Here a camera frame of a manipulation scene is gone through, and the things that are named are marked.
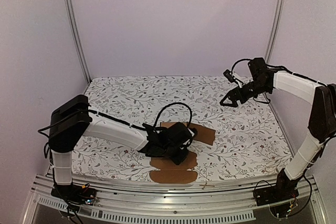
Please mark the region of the brown cardboard box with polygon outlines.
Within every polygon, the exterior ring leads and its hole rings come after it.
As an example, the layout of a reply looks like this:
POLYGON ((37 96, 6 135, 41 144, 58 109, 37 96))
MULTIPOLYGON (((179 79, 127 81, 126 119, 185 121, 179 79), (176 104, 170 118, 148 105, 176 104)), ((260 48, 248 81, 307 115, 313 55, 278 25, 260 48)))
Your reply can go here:
POLYGON ((149 172, 153 182, 161 184, 189 184, 196 181, 198 173, 197 154, 189 151, 191 143, 203 143, 207 147, 215 141, 215 130, 190 123, 162 123, 168 129, 168 140, 176 147, 170 157, 152 157, 150 165, 155 168, 149 172))

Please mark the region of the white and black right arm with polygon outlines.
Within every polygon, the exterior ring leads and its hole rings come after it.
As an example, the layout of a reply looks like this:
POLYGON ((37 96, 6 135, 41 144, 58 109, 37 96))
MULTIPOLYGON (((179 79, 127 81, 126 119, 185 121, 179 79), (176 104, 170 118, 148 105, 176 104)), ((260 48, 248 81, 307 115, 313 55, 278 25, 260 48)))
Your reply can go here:
POLYGON ((335 84, 324 84, 290 71, 284 66, 272 66, 261 59, 248 62, 251 80, 243 83, 227 69, 223 75, 237 87, 221 99, 221 106, 236 108, 262 93, 283 91, 310 105, 307 133, 292 160, 278 173, 273 186, 256 186, 253 197, 258 206, 298 197, 297 184, 308 169, 322 156, 328 142, 335 138, 335 84))

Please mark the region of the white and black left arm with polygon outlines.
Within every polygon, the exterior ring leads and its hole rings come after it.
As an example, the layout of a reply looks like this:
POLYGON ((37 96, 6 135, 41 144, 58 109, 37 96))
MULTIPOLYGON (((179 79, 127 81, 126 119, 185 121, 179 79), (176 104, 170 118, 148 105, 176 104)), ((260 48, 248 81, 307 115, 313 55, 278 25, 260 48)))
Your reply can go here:
POLYGON ((164 127, 145 123, 137 126, 117 119, 93 109, 83 94, 54 110, 50 124, 37 132, 48 138, 44 155, 52 165, 51 195, 78 205, 93 204, 97 195, 89 184, 78 186, 72 181, 72 151, 83 136, 119 143, 147 157, 168 158, 179 165, 186 159, 188 147, 197 135, 190 121, 164 127))

